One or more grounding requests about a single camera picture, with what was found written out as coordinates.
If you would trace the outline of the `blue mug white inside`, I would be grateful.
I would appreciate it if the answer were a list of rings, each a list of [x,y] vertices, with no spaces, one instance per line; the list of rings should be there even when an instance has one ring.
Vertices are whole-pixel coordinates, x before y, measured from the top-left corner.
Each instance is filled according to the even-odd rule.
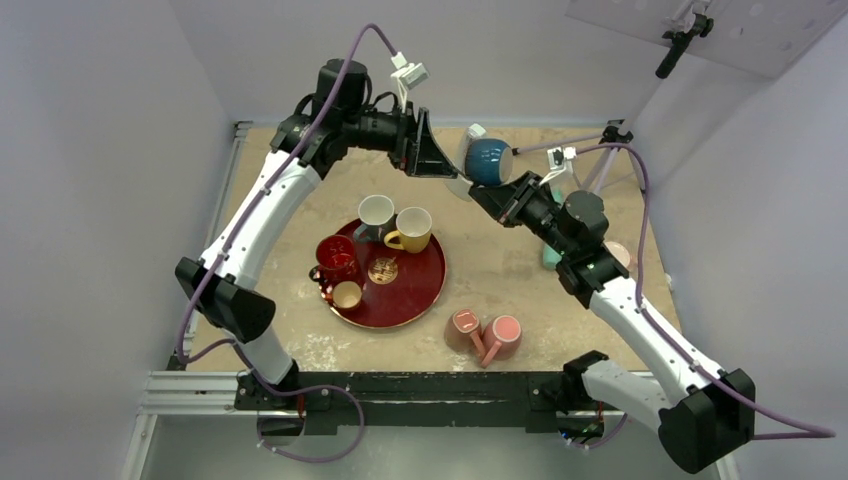
[[[513,151],[504,140],[484,138],[475,143],[474,149],[484,159],[489,168],[489,179],[482,186],[498,186],[504,184],[512,173]]]

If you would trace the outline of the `yellow mug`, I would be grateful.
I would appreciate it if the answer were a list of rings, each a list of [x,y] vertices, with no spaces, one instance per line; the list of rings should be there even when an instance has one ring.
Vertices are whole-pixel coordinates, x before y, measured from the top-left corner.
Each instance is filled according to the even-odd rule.
[[[396,217],[395,229],[385,235],[386,247],[417,254],[426,249],[432,233],[432,217],[420,207],[408,207]]]

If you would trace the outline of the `grey mug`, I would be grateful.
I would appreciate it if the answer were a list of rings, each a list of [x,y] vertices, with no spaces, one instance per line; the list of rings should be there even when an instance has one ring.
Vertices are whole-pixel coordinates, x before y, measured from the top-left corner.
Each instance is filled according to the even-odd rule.
[[[360,225],[354,230],[355,242],[368,243],[384,241],[385,236],[394,229],[395,205],[385,195],[370,195],[358,206]]]

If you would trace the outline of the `red round tray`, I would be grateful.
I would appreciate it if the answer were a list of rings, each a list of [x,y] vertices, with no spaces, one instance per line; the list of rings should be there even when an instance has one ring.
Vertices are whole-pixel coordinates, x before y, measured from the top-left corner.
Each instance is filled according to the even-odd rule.
[[[411,254],[379,242],[353,241],[359,265],[362,300],[349,310],[330,299],[329,273],[314,266],[311,280],[319,285],[330,310],[346,322],[370,329],[388,329],[413,322],[437,301],[446,278],[446,257],[436,236],[420,253]]]

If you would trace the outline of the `plain pink mug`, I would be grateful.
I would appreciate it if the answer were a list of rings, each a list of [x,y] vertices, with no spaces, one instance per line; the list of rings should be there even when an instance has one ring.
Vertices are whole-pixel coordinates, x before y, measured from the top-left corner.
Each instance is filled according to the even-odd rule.
[[[522,338],[523,329],[517,318],[510,315],[496,317],[480,334],[480,366],[487,368],[494,361],[511,359],[518,351]]]

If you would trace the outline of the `patterned pink mug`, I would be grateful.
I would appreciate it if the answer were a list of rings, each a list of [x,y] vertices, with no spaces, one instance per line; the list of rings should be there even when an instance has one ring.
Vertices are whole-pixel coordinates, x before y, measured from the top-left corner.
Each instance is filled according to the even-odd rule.
[[[486,353],[482,322],[476,313],[468,308],[451,315],[445,326],[444,341],[456,353],[473,353],[479,359]]]

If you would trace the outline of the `red mug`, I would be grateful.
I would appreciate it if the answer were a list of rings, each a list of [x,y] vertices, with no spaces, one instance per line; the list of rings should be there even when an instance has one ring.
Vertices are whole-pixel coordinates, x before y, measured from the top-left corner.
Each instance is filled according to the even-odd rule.
[[[309,272],[314,282],[336,285],[361,281],[355,245],[347,236],[336,234],[322,239],[316,247],[315,260],[317,264]]]

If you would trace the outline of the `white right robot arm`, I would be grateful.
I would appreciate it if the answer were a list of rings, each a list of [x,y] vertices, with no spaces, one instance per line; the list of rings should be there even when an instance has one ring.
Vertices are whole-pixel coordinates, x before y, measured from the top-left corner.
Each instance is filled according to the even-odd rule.
[[[611,326],[653,375],[632,374],[590,351],[564,365],[551,397],[559,410],[610,404],[655,431],[671,460],[690,474],[752,441],[753,380],[702,354],[638,292],[604,243],[609,222],[599,196],[578,190],[557,202],[533,172],[500,186],[474,185],[469,195],[502,226],[525,226],[558,251],[564,290]]]

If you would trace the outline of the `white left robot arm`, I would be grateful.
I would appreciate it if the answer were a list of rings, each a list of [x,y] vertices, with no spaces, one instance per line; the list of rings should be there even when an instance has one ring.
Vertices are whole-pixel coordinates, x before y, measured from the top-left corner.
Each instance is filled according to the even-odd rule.
[[[382,112],[371,98],[365,65],[327,61],[314,92],[279,124],[259,177],[229,224],[198,259],[184,257],[175,268],[189,312],[204,315],[228,336],[261,379],[259,395],[272,408],[287,408],[297,399],[298,367],[272,331],[275,303],[255,286],[298,207],[351,148],[384,152],[392,167],[409,177],[459,175],[433,138],[428,110],[407,99],[428,70],[402,54],[392,63],[398,90],[392,109]]]

